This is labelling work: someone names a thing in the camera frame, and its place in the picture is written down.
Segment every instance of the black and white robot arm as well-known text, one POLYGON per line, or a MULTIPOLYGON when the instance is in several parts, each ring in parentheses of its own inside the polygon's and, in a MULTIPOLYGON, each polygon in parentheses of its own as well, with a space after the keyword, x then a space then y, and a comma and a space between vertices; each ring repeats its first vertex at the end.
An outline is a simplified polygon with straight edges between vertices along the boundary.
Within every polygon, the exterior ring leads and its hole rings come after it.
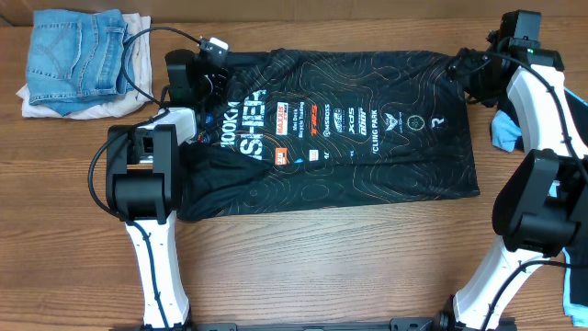
MULTIPOLYGON (((500 96, 506 97, 501 102, 512 104, 523 133, 526 159, 494 204, 492 225, 498 235, 490 252, 468 284, 451 296, 428 329, 497 329, 504 308, 540 267, 534 265, 518 273, 501 293, 502 286, 519 266, 529 261, 549 260, 564 246, 588 235, 588 225, 581 217, 588 212, 588 191, 578 177, 577 163, 570 158, 570 146, 581 158, 588 155, 588 147, 573 124, 564 96, 560 56, 556 51, 540 49, 537 41, 539 22, 539 13, 507 13, 503 16, 501 29, 489 36, 492 44, 489 51, 463 49, 448 65, 449 75, 458 77, 464 89, 482 104, 494 106, 493 100, 500 96), (504 58, 493 57, 493 53, 507 55, 528 65, 553 86, 565 121, 560 120, 553 96, 533 73, 504 58), (570 146, 562 137, 561 123, 567 126, 570 146), (554 183, 559 184, 561 193, 557 198, 548 196, 554 183), (488 317, 489 306, 498 297, 488 317)), ((213 43, 214 40, 210 44, 214 51, 218 47, 221 51, 228 51, 228 45, 221 41, 213 43)), ((226 74, 219 71, 201 74, 206 79, 192 79, 188 73, 191 64, 186 65, 191 63, 191 56, 186 50, 173 51, 166 56, 172 83, 171 96, 181 100, 180 104, 192 102, 192 97, 198 99, 203 93, 211 94, 211 91, 203 92, 198 85, 210 86, 214 91, 215 88, 218 90, 219 84, 226 82, 226 74)), ((116 137, 128 129, 112 127, 109 136, 116 137)), ((181 203, 178 145, 194 139, 197 133, 197 111, 170 108, 165 117, 128 131, 107 149, 108 205, 127 215, 142 229, 127 223, 141 273, 145 300, 143 327, 147 329, 189 330, 192 327, 190 305, 180 279, 175 251, 175 211, 181 203), (127 165, 137 163, 151 163, 153 170, 127 169, 127 165)), ((395 329, 400 331, 413 329, 411 319, 406 322, 406 328, 399 326, 402 320, 392 319, 390 325, 397 326, 395 329)), ((354 325, 346 329, 362 328, 354 325)))

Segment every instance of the blue fabric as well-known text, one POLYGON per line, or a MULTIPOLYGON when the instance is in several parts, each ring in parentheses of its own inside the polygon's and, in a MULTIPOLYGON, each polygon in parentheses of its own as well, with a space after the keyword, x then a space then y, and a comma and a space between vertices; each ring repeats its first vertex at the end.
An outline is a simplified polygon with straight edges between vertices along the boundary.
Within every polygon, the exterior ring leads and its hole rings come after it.
MULTIPOLYGON (((566 263, 572 263, 570 254, 565 248, 563 254, 566 257, 566 263)), ((574 326, 588 327, 588 307, 570 302, 570 276, 571 269, 567 268, 563 283, 563 312, 571 317, 574 326)))
POLYGON ((67 10, 36 11, 27 65, 29 104, 60 114, 112 101, 132 88, 121 74, 123 42, 129 37, 119 10, 83 14, 67 10))
POLYGON ((521 137, 521 129, 502 110, 498 110, 492 120, 492 145, 512 152, 516 141, 521 137))

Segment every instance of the circular logo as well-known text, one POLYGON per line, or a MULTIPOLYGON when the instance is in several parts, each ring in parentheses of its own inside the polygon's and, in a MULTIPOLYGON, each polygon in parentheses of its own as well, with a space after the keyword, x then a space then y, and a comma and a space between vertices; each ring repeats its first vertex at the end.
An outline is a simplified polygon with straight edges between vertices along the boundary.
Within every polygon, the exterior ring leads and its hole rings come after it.
POLYGON ((433 131, 445 131, 448 126, 449 123, 447 122, 447 119, 441 115, 435 116, 431 119, 430 127, 433 131))
POLYGON ((412 115, 406 120, 406 125, 408 125, 408 128, 412 131, 420 131, 424 128, 424 120, 418 115, 412 115))

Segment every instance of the folded jeans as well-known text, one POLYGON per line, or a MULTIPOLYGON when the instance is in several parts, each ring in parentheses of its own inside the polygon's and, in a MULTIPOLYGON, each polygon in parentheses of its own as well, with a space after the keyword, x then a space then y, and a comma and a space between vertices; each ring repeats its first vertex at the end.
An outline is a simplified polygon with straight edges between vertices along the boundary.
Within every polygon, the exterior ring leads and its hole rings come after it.
POLYGON ((83 14, 36 11, 28 52, 30 105, 45 105, 62 115, 112 101, 132 88, 130 52, 121 60, 130 35, 119 10, 83 14))

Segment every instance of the orange square logo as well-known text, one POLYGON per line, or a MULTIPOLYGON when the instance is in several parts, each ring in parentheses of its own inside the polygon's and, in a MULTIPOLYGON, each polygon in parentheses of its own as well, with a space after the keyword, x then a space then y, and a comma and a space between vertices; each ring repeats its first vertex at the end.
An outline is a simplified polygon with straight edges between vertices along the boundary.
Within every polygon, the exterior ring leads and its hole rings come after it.
POLYGON ((288 148, 276 148, 276 166, 285 166, 288 164, 288 148))

